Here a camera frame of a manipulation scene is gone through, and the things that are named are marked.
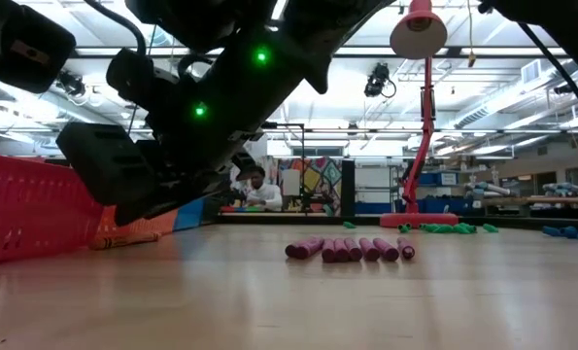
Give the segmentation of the black aluminium table frame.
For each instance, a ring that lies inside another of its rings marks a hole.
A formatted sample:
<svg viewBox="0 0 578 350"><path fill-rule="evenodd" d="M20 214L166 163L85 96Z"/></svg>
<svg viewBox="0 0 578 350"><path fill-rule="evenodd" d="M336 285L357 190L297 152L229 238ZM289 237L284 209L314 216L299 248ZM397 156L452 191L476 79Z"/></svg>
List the black aluminium table frame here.
<svg viewBox="0 0 578 350"><path fill-rule="evenodd" d="M578 219L564 218L522 218L512 216L463 217L461 222L481 226L490 224L499 228L541 229L542 227L577 227ZM330 225L341 226L350 222L356 226L377 226L377 216L362 217L327 217L326 215L302 213L251 213L235 212L217 215L215 224L226 225Z"/></svg>

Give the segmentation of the red plastic basket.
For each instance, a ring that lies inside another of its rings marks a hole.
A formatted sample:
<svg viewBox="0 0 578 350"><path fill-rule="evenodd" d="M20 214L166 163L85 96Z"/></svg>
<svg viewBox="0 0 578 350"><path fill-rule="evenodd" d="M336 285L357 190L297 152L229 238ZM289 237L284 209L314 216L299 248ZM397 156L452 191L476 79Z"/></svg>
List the red plastic basket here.
<svg viewBox="0 0 578 350"><path fill-rule="evenodd" d="M74 170L0 157L0 263L81 248L102 213Z"/></svg>

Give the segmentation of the colourful patterned board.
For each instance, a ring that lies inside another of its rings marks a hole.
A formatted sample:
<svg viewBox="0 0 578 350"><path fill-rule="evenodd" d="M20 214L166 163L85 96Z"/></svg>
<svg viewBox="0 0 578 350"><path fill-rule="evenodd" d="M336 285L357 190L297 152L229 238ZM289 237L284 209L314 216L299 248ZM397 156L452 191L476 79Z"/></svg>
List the colourful patterned board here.
<svg viewBox="0 0 578 350"><path fill-rule="evenodd" d="M299 212L299 196L283 196L281 172L300 171L299 157L259 157L256 163L266 172L265 182L277 185L282 194L282 211ZM324 212L329 217L341 214L342 161L331 157L306 157L304 174L307 212Z"/></svg>

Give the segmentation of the orange plastic basket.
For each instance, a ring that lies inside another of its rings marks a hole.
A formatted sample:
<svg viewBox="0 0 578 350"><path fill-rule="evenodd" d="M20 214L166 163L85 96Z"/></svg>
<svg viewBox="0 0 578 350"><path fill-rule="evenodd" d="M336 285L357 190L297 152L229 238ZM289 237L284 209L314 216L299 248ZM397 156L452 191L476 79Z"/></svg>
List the orange plastic basket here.
<svg viewBox="0 0 578 350"><path fill-rule="evenodd" d="M97 237L113 238L147 233L171 233L178 213L177 210L172 210L151 220L140 219L126 226L118 227L115 223L115 212L115 206L104 208L96 233Z"/></svg>

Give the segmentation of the orange crayon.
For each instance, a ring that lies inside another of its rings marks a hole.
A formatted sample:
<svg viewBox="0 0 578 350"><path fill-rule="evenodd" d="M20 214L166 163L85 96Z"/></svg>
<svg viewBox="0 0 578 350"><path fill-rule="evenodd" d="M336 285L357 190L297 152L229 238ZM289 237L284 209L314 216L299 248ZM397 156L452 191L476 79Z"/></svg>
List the orange crayon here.
<svg viewBox="0 0 578 350"><path fill-rule="evenodd" d="M97 235L87 247L93 251L110 250L130 245L151 243L158 241L162 235L160 233L132 233L127 235Z"/></svg>

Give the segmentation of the white ceiling vent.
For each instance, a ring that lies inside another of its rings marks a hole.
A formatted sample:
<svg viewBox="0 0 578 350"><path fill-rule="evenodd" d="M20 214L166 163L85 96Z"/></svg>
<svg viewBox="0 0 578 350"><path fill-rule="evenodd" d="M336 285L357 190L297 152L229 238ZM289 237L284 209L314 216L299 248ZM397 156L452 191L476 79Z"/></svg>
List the white ceiling vent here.
<svg viewBox="0 0 578 350"><path fill-rule="evenodd" d="M521 68L521 81L524 85L538 82L542 77L540 59L535 59Z"/></svg>

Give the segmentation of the red desk lamp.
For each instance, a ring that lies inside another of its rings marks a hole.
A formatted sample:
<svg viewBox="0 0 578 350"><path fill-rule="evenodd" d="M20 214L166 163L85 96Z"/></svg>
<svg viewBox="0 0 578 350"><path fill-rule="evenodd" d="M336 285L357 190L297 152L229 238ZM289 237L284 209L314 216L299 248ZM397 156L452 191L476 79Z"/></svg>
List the red desk lamp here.
<svg viewBox="0 0 578 350"><path fill-rule="evenodd" d="M429 145L434 132L435 107L431 79L432 58L441 50L448 38L446 25L432 11L431 0L411 0L408 14L395 26L390 36L392 50L399 56L419 60L425 64L424 85L421 89L422 140L407 175L401 180L402 199L405 210L389 213L380 218L383 228L410 225L419 228L423 224L454 226L459 218L450 213L423 213L417 200L417 189L425 165Z"/></svg>

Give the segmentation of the blue storage bin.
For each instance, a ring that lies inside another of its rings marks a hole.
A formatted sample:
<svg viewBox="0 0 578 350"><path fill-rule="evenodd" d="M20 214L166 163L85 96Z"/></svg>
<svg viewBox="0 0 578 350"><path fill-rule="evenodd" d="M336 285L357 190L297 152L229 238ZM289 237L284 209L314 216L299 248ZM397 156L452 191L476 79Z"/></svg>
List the blue storage bin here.
<svg viewBox="0 0 578 350"><path fill-rule="evenodd" d="M459 174L454 172L429 172L419 177L420 187L455 187L458 184Z"/></svg>
<svg viewBox="0 0 578 350"><path fill-rule="evenodd" d="M463 197L426 197L418 200L421 213L462 214L472 209L473 201Z"/></svg>

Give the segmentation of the black column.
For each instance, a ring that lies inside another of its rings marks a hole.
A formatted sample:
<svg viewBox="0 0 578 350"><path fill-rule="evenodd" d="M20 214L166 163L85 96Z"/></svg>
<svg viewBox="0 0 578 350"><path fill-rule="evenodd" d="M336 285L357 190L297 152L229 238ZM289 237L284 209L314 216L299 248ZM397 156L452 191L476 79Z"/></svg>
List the black column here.
<svg viewBox="0 0 578 350"><path fill-rule="evenodd" d="M356 165L353 160L342 161L341 216L353 217L356 213Z"/></svg>

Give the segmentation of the blue plastic basket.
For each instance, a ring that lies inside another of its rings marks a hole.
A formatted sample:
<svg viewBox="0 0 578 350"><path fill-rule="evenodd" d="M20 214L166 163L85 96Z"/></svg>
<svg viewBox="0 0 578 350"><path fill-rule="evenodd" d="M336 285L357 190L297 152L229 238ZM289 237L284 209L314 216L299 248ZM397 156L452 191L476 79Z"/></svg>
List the blue plastic basket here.
<svg viewBox="0 0 578 350"><path fill-rule="evenodd" d="M198 228L202 223L204 199L199 198L181 207L174 221L173 230Z"/></svg>

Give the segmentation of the white paper sheet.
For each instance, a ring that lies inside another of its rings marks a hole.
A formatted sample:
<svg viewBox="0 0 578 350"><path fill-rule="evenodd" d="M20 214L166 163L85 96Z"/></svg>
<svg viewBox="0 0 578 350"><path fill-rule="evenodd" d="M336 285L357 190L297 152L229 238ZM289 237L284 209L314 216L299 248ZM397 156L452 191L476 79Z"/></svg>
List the white paper sheet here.
<svg viewBox="0 0 578 350"><path fill-rule="evenodd" d="M299 196L301 188L301 173L297 169L285 169L281 172L281 187L283 196Z"/></svg>

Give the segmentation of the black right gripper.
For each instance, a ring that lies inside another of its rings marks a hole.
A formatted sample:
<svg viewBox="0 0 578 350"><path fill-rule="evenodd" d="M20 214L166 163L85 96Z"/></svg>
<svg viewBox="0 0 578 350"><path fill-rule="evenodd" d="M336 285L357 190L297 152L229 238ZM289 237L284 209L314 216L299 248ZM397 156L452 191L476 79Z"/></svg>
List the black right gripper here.
<svg viewBox="0 0 578 350"><path fill-rule="evenodd" d="M56 144L123 227L227 191L231 167L236 181L250 180L257 164L244 146L268 117L267 87L176 87L152 112L156 141L133 141L114 124L70 122Z"/></svg>

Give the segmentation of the black metal rack frame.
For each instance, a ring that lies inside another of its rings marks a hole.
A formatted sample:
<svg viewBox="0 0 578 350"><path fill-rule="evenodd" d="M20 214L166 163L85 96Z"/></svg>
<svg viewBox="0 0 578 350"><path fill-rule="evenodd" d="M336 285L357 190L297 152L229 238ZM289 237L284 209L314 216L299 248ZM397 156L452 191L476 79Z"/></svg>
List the black metal rack frame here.
<svg viewBox="0 0 578 350"><path fill-rule="evenodd" d="M261 126L262 130L272 130L272 129L283 129L288 133L293 133L293 130L298 128L301 130L300 134L300 142L301 142L301 150L299 154L300 159L300 175L299 175L299 198L301 200L300 206L300 213L304 215L308 215L307 208L306 208L306 192L305 192L305 183L304 183L304 174L305 174L305 124L304 123L297 123L297 122L264 122Z"/></svg>

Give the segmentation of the person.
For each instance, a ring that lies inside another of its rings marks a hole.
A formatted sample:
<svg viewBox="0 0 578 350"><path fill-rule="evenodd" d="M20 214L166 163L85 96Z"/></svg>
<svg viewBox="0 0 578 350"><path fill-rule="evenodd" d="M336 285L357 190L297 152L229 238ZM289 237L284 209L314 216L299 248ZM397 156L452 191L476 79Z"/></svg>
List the person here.
<svg viewBox="0 0 578 350"><path fill-rule="evenodd" d="M265 175L262 167L253 168L250 178L251 190L246 195L246 205L265 211L281 211L283 206L281 190L277 185L267 184Z"/></svg>

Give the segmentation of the black plastic basket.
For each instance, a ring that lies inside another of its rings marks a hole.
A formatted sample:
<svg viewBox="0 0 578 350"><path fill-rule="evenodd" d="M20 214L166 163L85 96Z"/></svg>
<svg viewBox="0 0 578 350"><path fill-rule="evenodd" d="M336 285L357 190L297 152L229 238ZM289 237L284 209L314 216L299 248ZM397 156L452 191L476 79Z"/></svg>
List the black plastic basket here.
<svg viewBox="0 0 578 350"><path fill-rule="evenodd" d="M200 225L207 226L213 224L221 211L221 200L215 196L204 198L201 212Z"/></svg>

